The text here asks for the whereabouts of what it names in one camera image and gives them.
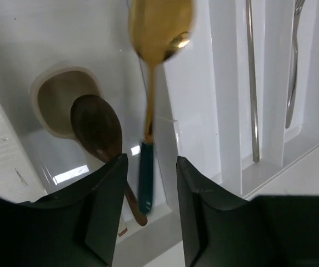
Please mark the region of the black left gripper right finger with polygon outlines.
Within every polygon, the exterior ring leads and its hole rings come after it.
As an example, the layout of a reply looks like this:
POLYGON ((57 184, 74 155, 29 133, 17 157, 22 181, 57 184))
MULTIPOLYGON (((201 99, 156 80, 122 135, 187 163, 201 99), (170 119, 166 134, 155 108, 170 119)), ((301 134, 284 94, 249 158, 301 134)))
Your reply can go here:
POLYGON ((319 266, 319 196, 245 200, 176 162, 186 266, 319 266))

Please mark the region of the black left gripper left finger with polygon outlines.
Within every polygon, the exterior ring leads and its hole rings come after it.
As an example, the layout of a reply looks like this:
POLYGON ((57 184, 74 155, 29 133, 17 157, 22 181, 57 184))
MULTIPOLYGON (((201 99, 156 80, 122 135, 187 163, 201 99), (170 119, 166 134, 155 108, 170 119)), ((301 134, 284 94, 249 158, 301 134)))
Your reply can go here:
POLYGON ((0 266, 111 266, 127 172, 121 154, 35 202, 0 198, 0 266))

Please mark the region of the metal chopstick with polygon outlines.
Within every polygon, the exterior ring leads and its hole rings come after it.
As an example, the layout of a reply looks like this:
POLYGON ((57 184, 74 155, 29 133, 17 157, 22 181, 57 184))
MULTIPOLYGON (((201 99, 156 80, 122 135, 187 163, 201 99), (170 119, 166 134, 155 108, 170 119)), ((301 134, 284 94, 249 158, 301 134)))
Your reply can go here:
POLYGON ((253 162, 260 161, 256 72, 255 72, 255 51, 253 38, 252 2, 246 0, 246 24, 247 24, 247 45, 248 45, 248 70, 250 82, 250 106, 251 106, 251 132, 252 132, 252 158, 253 162))

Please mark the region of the gold spoon green handle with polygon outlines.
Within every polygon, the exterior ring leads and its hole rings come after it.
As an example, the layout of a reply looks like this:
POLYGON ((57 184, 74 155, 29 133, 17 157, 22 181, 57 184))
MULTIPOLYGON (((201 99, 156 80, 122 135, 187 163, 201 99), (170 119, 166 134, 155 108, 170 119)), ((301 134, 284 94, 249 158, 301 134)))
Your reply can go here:
POLYGON ((194 10, 193 1, 132 1, 129 8, 129 38, 149 70, 147 116, 138 177, 138 209, 145 215, 150 213, 153 203, 156 67, 189 43, 194 10))

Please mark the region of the silver fork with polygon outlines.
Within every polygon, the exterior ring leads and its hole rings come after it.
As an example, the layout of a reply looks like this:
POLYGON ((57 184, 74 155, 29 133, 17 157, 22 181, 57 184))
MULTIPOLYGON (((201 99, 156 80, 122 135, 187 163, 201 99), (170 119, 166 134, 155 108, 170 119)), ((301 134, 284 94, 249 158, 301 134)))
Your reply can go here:
POLYGON ((289 128, 292 121, 293 111, 295 107, 296 87, 297 87, 297 69, 298 69, 298 40, 297 32, 300 22, 300 15, 305 0, 295 1, 295 11, 293 14, 293 29, 292 29, 292 44, 291 44, 291 61, 288 85, 288 98, 287 98, 287 113, 285 128, 289 128))

